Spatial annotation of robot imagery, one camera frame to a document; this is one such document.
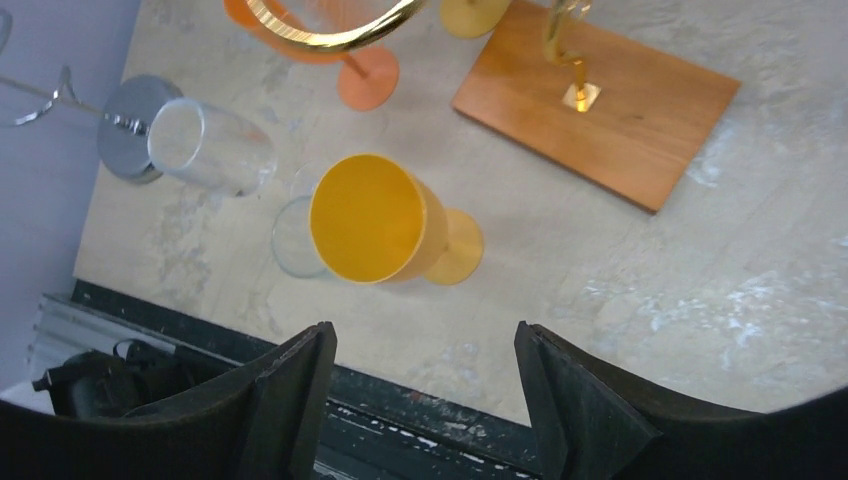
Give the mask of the gold rack with wooden base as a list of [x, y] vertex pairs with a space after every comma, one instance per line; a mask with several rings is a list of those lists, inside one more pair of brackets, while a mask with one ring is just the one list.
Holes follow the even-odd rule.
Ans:
[[406, 161], [462, 172], [523, 149], [656, 213], [734, 99], [736, 79], [588, 24], [584, 1], [512, 1], [493, 30], [449, 34], [441, 1], [245, 1], [298, 50], [397, 58], [394, 93], [356, 111], [330, 85], [332, 111], [385, 115], [366, 142]]

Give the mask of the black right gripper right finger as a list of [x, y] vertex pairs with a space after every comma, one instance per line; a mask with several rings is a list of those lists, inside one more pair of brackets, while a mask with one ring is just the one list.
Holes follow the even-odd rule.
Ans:
[[694, 398], [522, 322], [514, 348], [546, 479], [843, 479], [847, 392], [758, 413]]

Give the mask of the clear wine glass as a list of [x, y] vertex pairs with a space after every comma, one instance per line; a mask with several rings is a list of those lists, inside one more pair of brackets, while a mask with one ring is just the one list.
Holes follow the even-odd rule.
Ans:
[[255, 193], [278, 167], [274, 143], [261, 127], [188, 97], [159, 109], [148, 129], [147, 150], [158, 171], [229, 197]]

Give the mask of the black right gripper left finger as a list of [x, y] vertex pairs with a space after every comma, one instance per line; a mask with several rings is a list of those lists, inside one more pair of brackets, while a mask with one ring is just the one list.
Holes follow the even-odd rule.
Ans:
[[337, 337], [310, 326], [261, 357], [122, 418], [1, 404], [4, 479], [315, 479]]

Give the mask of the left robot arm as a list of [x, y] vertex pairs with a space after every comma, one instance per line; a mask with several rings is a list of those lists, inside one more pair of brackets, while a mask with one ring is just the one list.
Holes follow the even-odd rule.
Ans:
[[46, 369], [26, 385], [49, 396], [55, 415], [120, 418], [130, 411], [185, 392], [232, 366], [177, 346], [169, 353], [139, 339], [117, 342], [105, 353], [88, 350]]

